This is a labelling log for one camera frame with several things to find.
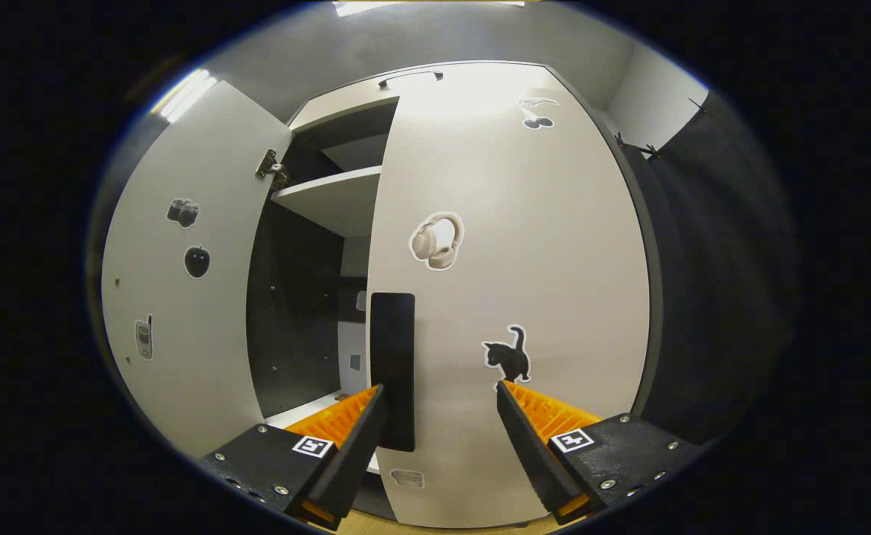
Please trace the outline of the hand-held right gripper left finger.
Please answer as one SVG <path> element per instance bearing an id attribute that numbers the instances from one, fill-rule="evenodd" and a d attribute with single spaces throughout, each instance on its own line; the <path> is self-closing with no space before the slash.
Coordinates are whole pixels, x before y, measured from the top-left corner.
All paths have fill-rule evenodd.
<path id="1" fill-rule="evenodd" d="M 385 426 L 386 387 L 374 385 L 286 429 L 254 424 L 198 465 L 272 513 L 336 531 Z"/>

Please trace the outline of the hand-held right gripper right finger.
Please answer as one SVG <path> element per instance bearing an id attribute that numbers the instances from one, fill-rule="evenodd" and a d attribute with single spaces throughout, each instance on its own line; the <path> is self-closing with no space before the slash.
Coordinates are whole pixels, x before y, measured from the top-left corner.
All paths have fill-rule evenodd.
<path id="1" fill-rule="evenodd" d="M 704 452 L 632 413 L 598 417 L 509 380 L 497 383 L 497 413 L 558 525 L 625 508 Z"/>

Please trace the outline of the white cabinet drawer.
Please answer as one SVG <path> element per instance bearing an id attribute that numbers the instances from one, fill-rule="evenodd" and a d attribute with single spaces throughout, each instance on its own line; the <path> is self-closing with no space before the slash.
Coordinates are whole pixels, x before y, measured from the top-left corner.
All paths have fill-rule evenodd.
<path id="1" fill-rule="evenodd" d="M 401 72 L 413 72 L 423 70 L 440 70 L 444 72 L 442 81 L 422 80 L 420 82 L 408 82 L 403 88 L 394 88 L 391 91 L 381 91 L 378 81 L 382 78 L 401 74 Z M 428 65 L 415 65 L 415 67 L 402 68 L 388 72 L 381 72 L 365 79 L 342 85 L 325 94 L 314 96 L 307 100 L 299 111 L 289 120 L 288 128 L 293 132 L 303 132 L 323 124 L 331 119 L 336 119 L 348 113 L 364 111 L 373 106 L 382 106 L 398 101 L 403 94 L 417 91 L 427 85 L 450 85 L 450 87 L 487 88 L 495 85 L 514 88 L 562 88 L 547 65 L 518 63 L 507 61 L 460 61 L 449 63 L 433 63 Z"/>

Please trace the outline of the black backdrop cloth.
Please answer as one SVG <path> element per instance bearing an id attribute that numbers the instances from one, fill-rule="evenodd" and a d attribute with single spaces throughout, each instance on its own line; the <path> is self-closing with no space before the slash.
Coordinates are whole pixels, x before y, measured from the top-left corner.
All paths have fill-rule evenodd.
<path id="1" fill-rule="evenodd" d="M 647 386 L 635 411 L 690 443 L 721 437 L 766 391 L 801 311 L 801 244 L 788 193 L 721 95 L 654 155 L 622 148 L 645 231 Z"/>

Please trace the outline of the small ceiling light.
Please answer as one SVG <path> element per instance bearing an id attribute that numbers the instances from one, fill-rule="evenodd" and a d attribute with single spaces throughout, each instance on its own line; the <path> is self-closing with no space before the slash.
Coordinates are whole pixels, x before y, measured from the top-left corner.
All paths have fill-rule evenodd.
<path id="1" fill-rule="evenodd" d="M 214 85 L 218 79 L 208 70 L 195 70 L 177 82 L 163 97 L 153 105 L 150 113 L 174 124 L 184 116 Z"/>

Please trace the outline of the large ceiling light panel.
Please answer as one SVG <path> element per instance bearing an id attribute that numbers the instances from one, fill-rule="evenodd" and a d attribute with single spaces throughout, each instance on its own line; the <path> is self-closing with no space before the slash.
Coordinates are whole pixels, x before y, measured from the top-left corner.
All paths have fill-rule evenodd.
<path id="1" fill-rule="evenodd" d="M 525 0 L 385 0 L 369 2 L 358 0 L 353 2 L 331 2 L 331 6 L 340 18 L 350 17 L 369 11 L 391 9 L 395 6 L 420 7 L 421 9 L 455 9 L 455 7 L 513 7 L 524 9 Z"/>

